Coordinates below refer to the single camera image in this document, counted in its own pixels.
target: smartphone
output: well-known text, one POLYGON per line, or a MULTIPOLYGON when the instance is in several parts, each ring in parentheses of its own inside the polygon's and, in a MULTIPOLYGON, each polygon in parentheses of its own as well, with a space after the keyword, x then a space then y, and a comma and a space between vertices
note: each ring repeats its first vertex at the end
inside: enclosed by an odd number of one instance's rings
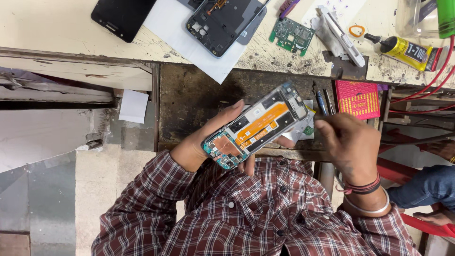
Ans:
POLYGON ((230 170, 307 116, 307 107, 295 86, 286 82, 205 139, 201 147, 222 168, 230 170))
POLYGON ((156 0, 99 0, 91 19, 131 43, 156 0))
POLYGON ((267 3, 258 0, 204 0, 186 22, 186 29, 215 57, 222 57, 267 3))

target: knee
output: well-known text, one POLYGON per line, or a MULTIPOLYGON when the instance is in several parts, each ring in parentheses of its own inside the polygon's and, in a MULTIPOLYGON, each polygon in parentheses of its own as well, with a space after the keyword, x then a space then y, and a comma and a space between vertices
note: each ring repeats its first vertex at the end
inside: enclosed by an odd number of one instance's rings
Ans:
POLYGON ((435 165, 422 170, 424 181, 429 184, 455 184, 455 166, 435 165))

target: blue screwdriver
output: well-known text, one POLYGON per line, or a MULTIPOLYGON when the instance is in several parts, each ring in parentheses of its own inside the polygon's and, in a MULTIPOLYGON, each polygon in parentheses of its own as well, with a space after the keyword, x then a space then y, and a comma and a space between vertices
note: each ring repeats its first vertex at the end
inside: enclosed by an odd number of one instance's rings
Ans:
POLYGON ((322 111, 322 114, 324 114, 324 116, 327 116, 327 111, 325 110, 324 99, 322 98, 321 92, 319 91, 319 88, 316 85, 316 82, 314 80, 313 80, 313 90, 314 90, 314 94, 316 95, 316 100, 318 101, 318 105, 322 111))

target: green circuit board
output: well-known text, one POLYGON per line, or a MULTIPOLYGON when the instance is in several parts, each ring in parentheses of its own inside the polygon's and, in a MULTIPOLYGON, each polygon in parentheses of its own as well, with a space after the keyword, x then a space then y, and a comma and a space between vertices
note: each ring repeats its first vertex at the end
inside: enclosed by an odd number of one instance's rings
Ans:
POLYGON ((283 20, 278 18, 272 34, 270 34, 269 41, 274 42, 277 37, 277 45, 279 47, 293 53, 300 50, 300 56, 303 57, 313 36, 314 30, 302 26, 289 18, 284 18, 283 20))

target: plaid shirt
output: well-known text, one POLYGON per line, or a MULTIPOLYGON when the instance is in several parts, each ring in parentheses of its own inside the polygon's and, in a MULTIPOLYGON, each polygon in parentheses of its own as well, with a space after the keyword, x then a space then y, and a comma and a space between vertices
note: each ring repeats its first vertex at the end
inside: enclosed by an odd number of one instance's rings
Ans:
POLYGON ((100 255, 419 255, 398 208, 381 218, 333 212, 311 163, 256 158, 255 174, 211 164, 189 173, 168 151, 101 216, 100 255), (186 215, 176 223, 176 202, 186 215))

